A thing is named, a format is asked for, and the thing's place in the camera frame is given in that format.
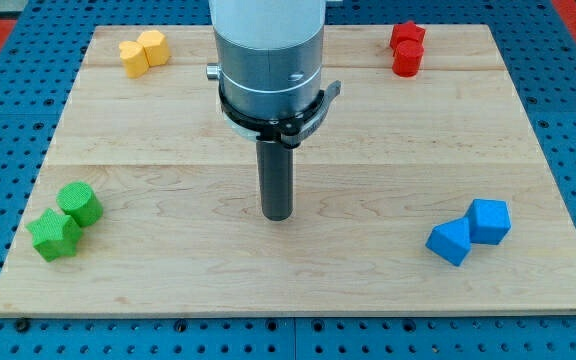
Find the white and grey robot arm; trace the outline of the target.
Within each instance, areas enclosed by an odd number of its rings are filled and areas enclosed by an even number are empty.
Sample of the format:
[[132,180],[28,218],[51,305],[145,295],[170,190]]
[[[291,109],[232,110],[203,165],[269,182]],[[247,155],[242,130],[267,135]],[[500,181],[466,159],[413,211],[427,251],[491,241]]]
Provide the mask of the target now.
[[246,121],[293,118],[313,109],[321,86],[324,0],[210,0],[224,118],[240,136]]

